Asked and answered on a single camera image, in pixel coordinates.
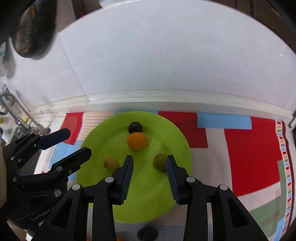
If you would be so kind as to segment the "chrome kitchen faucet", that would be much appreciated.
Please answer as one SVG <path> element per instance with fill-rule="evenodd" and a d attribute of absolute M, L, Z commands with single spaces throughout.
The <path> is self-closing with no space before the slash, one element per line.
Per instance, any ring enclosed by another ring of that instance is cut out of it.
<path fill-rule="evenodd" d="M 12 108 L 12 106 L 15 103 L 35 126 L 30 127 L 19 115 L 17 115 L 17 113 Z M 27 110 L 21 105 L 21 103 L 16 99 L 16 97 L 12 93 L 5 92 L 1 94 L 1 105 L 3 105 L 6 111 L 13 117 L 15 123 L 25 130 L 25 133 L 34 132 L 36 134 L 43 135 L 48 135 L 50 133 L 50 129 L 44 127 L 40 123 L 37 123 L 35 119 L 27 112 Z"/>

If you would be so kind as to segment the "dark plum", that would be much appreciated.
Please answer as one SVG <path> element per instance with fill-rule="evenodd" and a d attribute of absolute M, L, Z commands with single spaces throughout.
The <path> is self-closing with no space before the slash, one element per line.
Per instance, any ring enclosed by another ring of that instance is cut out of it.
<path fill-rule="evenodd" d="M 159 232 L 154 227 L 143 227 L 137 232 L 137 238 L 141 241 L 155 241 L 159 236 Z"/>
<path fill-rule="evenodd" d="M 128 126 L 128 132 L 130 134 L 132 133 L 141 133 L 142 132 L 142 125 L 138 121 L 134 121 L 129 124 Z"/>

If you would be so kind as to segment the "black frying pan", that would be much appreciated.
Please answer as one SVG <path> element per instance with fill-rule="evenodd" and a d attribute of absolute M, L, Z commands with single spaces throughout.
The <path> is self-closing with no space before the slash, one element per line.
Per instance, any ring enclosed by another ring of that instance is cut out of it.
<path fill-rule="evenodd" d="M 57 1 L 34 1 L 11 30 L 15 51 L 24 58 L 41 58 L 48 50 L 56 29 Z"/>

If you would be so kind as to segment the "tan fruit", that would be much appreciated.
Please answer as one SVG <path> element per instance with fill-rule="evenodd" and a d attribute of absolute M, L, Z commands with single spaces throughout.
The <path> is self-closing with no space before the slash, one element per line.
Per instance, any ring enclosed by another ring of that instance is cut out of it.
<path fill-rule="evenodd" d="M 115 169 L 118 168 L 119 163 L 115 158 L 106 158 L 103 162 L 104 168 L 107 169 L 109 172 L 113 172 Z"/>

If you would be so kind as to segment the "orange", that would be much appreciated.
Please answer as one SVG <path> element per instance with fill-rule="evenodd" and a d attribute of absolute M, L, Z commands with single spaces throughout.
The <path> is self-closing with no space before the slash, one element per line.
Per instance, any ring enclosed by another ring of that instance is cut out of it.
<path fill-rule="evenodd" d="M 142 150 L 148 145 L 148 138 L 144 133 L 131 133 L 127 138 L 127 145 L 133 150 Z"/>

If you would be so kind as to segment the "green plate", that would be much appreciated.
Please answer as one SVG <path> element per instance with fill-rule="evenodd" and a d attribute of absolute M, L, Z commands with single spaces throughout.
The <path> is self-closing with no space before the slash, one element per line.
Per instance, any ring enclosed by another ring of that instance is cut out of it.
<path fill-rule="evenodd" d="M 133 121 L 142 125 L 148 138 L 148 146 L 140 151 L 127 145 L 127 129 Z M 114 158 L 122 165 L 127 155 L 133 156 L 127 199 L 123 205 L 113 207 L 114 219 L 118 222 L 151 221 L 175 206 L 167 174 L 153 166 L 156 155 L 173 155 L 188 174 L 193 169 L 189 145 L 179 128 L 166 118 L 145 111 L 119 113 L 105 120 L 89 133 L 82 146 L 92 150 L 91 158 L 76 173 L 77 182 L 84 187 L 111 175 L 103 166 L 105 159 Z"/>

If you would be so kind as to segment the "colourful patterned tablecloth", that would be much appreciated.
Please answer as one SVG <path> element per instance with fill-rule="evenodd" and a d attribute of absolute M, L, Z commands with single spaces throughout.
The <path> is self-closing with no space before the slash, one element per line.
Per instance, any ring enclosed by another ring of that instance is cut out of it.
<path fill-rule="evenodd" d="M 187 140 L 192 175 L 228 185 L 269 240 L 280 240 L 295 219 L 295 145 L 279 120 L 242 115 L 145 111 L 176 125 Z M 159 240 L 182 240 L 186 210 L 175 204 L 151 220 Z M 137 240 L 146 222 L 115 222 L 124 240 Z"/>

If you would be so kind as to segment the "green tomato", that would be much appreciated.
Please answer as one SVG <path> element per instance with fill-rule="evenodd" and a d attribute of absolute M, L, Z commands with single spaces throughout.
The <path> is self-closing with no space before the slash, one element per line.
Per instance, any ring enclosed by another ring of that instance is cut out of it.
<path fill-rule="evenodd" d="M 153 159 L 153 166 L 161 172 L 166 172 L 166 155 L 158 154 Z"/>

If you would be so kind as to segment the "dark plum front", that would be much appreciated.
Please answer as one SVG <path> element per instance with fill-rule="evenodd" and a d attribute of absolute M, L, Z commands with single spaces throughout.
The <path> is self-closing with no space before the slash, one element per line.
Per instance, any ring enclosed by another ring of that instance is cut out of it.
<path fill-rule="evenodd" d="M 137 232 L 137 238 L 141 241 L 155 241 L 159 236 L 159 232 L 154 227 L 143 227 Z"/>

